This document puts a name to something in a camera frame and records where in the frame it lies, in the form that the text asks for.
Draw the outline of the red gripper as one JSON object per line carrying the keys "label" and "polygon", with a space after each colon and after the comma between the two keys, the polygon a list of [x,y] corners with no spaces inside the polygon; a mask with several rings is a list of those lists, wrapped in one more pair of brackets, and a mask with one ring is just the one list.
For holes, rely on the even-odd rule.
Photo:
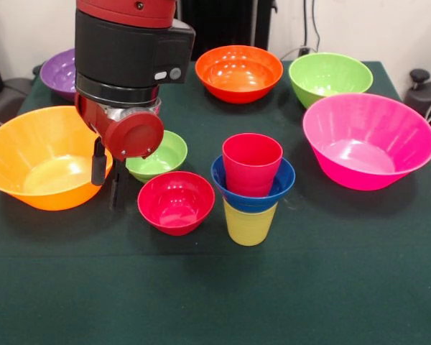
{"label": "red gripper", "polygon": [[160,145],[164,124],[159,117],[161,100],[156,98],[148,106],[116,108],[97,103],[76,93],[75,107],[88,128],[100,138],[94,142],[91,183],[102,186],[106,178],[105,148],[114,161],[109,208],[124,207],[125,165],[128,157],[148,157]]}

